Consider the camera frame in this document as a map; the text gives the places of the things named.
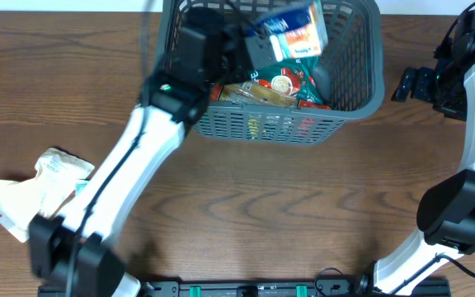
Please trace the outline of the orange pasta packet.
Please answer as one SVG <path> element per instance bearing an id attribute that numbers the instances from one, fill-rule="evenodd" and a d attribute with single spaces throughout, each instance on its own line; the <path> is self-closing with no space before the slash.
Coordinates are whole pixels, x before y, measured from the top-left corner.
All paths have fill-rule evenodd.
<path id="1" fill-rule="evenodd" d="M 217 85 L 212 89 L 209 98 L 211 101 L 230 101 L 233 104 L 331 109 L 329 105 L 316 104 L 310 100 L 283 95 L 255 82 Z"/>

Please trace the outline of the green Nescafe coffee bag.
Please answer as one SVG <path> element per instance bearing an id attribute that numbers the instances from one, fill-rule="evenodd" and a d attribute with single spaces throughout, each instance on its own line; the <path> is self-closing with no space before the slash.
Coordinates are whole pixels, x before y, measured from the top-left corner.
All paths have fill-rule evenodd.
<path id="1" fill-rule="evenodd" d="M 253 82 L 282 95 L 323 105 L 324 100 L 317 91 L 316 80 L 312 75 L 318 60 L 318 57 L 286 59 L 260 70 L 252 70 L 249 76 Z"/>

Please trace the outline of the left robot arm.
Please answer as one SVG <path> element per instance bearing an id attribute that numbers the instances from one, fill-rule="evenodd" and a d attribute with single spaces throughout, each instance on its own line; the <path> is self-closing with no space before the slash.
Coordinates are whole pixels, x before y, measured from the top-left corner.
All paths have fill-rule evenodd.
<path id="1" fill-rule="evenodd" d="M 139 104 L 119 141 L 81 192 L 59 212 L 30 221 L 31 269 L 67 296 L 136 296 L 113 247 L 144 188 L 206 112 L 213 86 L 249 79 L 281 60 L 265 25 L 240 15 L 228 21 L 193 7 L 176 50 L 143 66 Z"/>

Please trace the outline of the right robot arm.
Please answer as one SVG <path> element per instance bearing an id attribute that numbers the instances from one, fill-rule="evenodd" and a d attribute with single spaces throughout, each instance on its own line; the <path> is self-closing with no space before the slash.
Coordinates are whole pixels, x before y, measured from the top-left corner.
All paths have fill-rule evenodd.
<path id="1" fill-rule="evenodd" d="M 475 278 L 459 262 L 475 253 L 475 2 L 455 19 L 434 58 L 434 68 L 407 68 L 392 99 L 416 98 L 447 118 L 465 122 L 459 168 L 422 196 L 416 229 L 370 265 L 353 290 L 357 295 L 411 296 L 447 263 Z"/>

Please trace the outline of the colourful tissue pack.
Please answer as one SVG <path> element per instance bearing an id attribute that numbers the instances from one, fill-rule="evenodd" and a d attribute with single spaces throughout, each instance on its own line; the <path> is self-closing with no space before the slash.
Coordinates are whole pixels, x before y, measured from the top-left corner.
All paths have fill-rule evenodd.
<path id="1" fill-rule="evenodd" d="M 268 35 L 278 62 L 319 56 L 328 44 L 322 4 L 317 0 L 292 2 L 261 15 L 253 24 Z"/>

